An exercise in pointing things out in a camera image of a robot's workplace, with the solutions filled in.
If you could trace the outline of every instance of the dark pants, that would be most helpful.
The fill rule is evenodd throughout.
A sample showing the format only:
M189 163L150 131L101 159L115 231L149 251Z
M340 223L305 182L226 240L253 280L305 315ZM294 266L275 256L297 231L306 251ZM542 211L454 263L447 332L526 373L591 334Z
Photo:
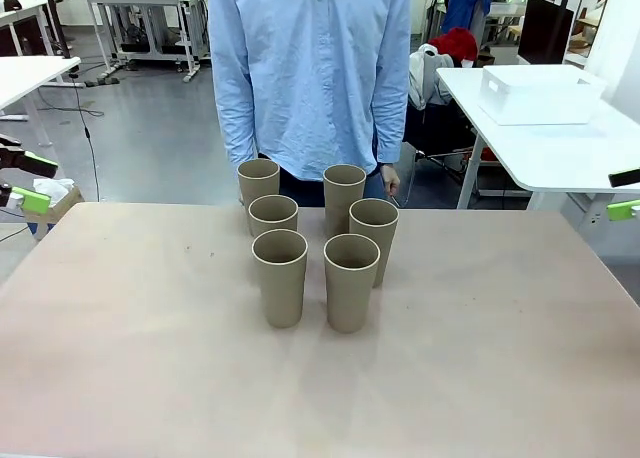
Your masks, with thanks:
M301 181L282 168L280 168L280 194L288 196L301 207L324 207L324 184L321 181ZM379 170L367 177L364 197L386 199Z

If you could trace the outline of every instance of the hand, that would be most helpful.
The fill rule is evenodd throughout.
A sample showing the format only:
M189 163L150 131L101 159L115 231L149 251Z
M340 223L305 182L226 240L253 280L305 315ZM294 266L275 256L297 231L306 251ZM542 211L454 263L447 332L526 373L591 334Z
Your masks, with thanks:
M396 173L393 165L382 165L380 167L380 175L382 175L382 181L384 182L384 190L387 196L396 196L400 189L400 178Z

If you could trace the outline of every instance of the beige cup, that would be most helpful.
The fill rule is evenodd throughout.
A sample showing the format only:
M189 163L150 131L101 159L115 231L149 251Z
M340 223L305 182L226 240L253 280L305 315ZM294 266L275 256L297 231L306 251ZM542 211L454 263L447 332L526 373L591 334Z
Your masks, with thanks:
M349 232L349 207L364 195L367 174L353 165L335 165L324 172L324 220L327 238Z
M275 328L289 328L302 317L307 240L291 230L271 230L253 241L262 308Z
M265 158L245 161L238 167L238 182L247 213L247 223L251 229L249 205L261 196L280 193L280 166Z
M270 230L298 230L298 204L282 195L261 196L249 205L249 227L253 236Z
M373 286L380 286L387 269L391 243L396 234L400 213L385 200L367 198L356 201L349 208L349 233L371 238L380 248L380 263Z
M324 245L327 318L340 333L354 333L367 320L380 250L362 235L338 235Z

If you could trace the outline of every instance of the green clip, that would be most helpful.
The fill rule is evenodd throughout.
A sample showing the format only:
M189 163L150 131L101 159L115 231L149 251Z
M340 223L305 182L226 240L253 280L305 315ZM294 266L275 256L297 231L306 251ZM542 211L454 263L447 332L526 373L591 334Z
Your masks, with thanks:
M22 209L24 211L31 211L43 215L49 210L49 203L51 203L50 196L16 186L14 186L11 191L24 197L24 201L22 202Z
M631 220L634 218L631 208L640 206L640 200L623 201L622 203L613 203L607 206L609 219L611 221Z
M48 163L50 165L58 166L58 164L55 161L47 160L46 158L42 158L41 156L38 156L35 153L32 153L30 151L25 151L24 154L25 156L28 156L29 158L33 158L34 160L38 160L38 161L42 161L43 163Z

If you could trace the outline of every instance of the white plastic bin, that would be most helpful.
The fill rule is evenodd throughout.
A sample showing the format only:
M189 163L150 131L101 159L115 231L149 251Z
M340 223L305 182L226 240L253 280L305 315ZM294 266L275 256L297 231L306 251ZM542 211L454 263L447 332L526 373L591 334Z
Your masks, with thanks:
M479 104L499 125L584 124L605 86L571 65L485 66Z

